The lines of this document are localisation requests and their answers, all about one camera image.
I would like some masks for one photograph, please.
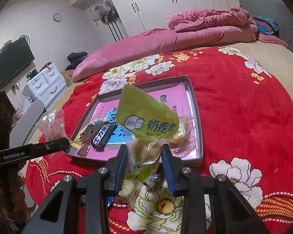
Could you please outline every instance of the green snack wrapper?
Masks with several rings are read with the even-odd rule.
[[[139,136],[171,139],[179,127],[176,112],[137,87],[125,84],[116,121]]]

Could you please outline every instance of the television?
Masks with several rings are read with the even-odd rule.
[[[3,47],[0,52],[0,89],[6,86],[34,59],[25,37]]]

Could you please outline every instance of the red blanket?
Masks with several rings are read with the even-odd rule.
[[[67,135],[73,134],[96,94],[126,83],[180,75],[190,78],[201,115],[204,159],[196,170],[209,176],[227,175],[272,233],[285,232],[293,221],[293,103],[274,76],[237,49],[215,47],[155,55],[90,77],[63,106]],[[40,205],[64,175],[85,176],[97,168],[73,163],[59,152],[31,161],[26,184]],[[141,200],[141,205],[148,205]],[[172,205],[182,207],[181,201],[173,200]],[[180,225],[167,217],[159,228],[153,218],[137,226],[143,208],[147,206],[130,212],[128,205],[115,203],[109,214],[111,232],[180,231]],[[171,211],[172,217],[181,212],[177,209]]]

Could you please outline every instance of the drawer handle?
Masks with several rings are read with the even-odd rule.
[[[39,89],[41,87],[42,83],[36,86],[36,89]]]
[[[57,86],[52,91],[50,91],[50,93],[55,94],[56,90],[57,90]]]

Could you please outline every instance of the yellow flower print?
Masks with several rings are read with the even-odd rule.
[[[173,56],[177,58],[177,61],[186,61],[190,58],[190,56],[184,53],[174,54]]]
[[[161,55],[161,56],[158,58],[158,61],[157,61],[157,63],[160,63],[160,62],[162,62],[162,61],[163,61],[163,58],[164,58],[164,56],[163,56],[163,55]]]
[[[136,75],[133,75],[133,76],[131,76],[130,78],[129,78],[129,80],[128,80],[128,84],[129,85],[132,85],[132,84],[134,84],[136,82]]]

